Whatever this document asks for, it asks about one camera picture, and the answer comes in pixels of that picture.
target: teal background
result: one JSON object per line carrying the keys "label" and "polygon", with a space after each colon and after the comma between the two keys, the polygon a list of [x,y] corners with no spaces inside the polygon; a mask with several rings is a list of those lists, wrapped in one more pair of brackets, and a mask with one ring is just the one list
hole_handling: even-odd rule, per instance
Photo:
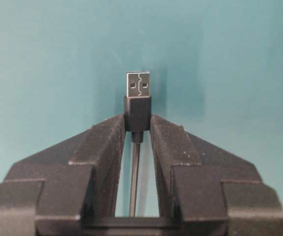
{"label": "teal background", "polygon": [[[283,203],[283,1],[0,1],[0,182],[122,112],[150,70],[153,113],[253,162]],[[127,215],[130,135],[116,215]],[[149,137],[137,211],[158,215]]]}

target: usb cable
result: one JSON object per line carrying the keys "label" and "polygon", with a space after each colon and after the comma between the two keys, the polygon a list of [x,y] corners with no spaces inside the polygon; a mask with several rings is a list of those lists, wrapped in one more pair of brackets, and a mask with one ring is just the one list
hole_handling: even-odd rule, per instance
{"label": "usb cable", "polygon": [[127,72],[127,95],[124,97],[126,131],[131,132],[133,160],[131,171],[129,216],[135,216],[140,144],[143,131],[150,129],[151,96],[149,71]]}

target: usb-a plug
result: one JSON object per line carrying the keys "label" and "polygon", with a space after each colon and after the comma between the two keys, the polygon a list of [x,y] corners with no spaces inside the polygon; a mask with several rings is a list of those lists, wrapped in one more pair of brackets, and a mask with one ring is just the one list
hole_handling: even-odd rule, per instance
{"label": "usb-a plug", "polygon": [[150,129],[151,97],[149,71],[126,73],[127,96],[124,97],[126,131],[134,143],[142,142],[143,131]]}

